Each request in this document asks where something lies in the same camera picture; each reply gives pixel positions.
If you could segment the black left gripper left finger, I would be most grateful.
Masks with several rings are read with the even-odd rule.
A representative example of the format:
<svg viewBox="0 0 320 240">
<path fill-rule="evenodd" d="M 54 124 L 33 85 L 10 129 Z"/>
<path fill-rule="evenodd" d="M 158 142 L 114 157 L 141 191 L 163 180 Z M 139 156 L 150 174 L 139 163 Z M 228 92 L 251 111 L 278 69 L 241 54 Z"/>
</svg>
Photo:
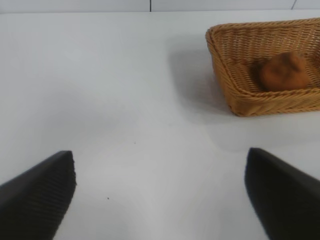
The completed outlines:
<svg viewBox="0 0 320 240">
<path fill-rule="evenodd" d="M 52 240 L 76 189 L 73 153 L 59 151 L 1 184 L 0 238 Z"/>
</svg>

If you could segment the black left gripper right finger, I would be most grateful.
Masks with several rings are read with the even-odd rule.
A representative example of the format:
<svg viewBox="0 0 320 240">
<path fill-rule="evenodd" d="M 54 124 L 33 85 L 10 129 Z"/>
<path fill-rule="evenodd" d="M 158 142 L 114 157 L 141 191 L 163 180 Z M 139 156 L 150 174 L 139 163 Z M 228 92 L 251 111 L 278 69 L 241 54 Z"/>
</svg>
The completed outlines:
<svg viewBox="0 0 320 240">
<path fill-rule="evenodd" d="M 320 238 L 320 181 L 261 148 L 244 171 L 247 195 L 270 240 Z"/>
</svg>

